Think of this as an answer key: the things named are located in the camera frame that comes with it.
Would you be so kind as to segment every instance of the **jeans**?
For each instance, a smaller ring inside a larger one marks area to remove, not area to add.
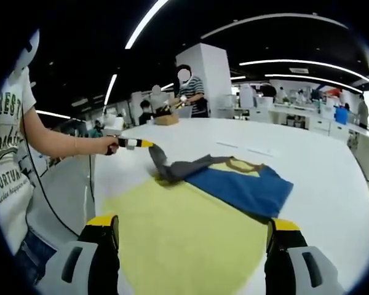
[[[33,286],[45,275],[47,261],[56,250],[45,244],[30,229],[15,255],[15,260],[23,268],[24,276]]]

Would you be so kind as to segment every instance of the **graphic t-shirt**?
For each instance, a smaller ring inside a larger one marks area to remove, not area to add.
[[[29,179],[16,158],[20,122],[36,100],[31,92],[29,69],[12,73],[0,93],[0,225],[9,247],[16,253],[27,233],[26,209],[33,194]]]

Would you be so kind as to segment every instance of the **cardboard box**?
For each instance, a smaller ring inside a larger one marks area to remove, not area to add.
[[[173,125],[179,122],[178,114],[171,114],[156,118],[156,125]]]

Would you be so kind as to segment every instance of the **blue container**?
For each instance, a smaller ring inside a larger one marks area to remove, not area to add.
[[[336,108],[335,120],[337,123],[346,125],[347,121],[349,120],[349,111],[342,107]]]

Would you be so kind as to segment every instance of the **striped shirt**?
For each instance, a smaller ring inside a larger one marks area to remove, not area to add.
[[[190,81],[184,84],[180,85],[179,88],[179,97],[182,95],[186,96],[187,98],[191,98],[196,94],[205,94],[204,92],[204,85],[202,83],[202,80],[198,78],[197,76],[193,76],[190,78]],[[208,113],[208,107],[207,107],[207,100],[205,98],[201,98],[197,101],[193,101],[191,103],[192,111],[191,115],[199,115],[203,113]]]

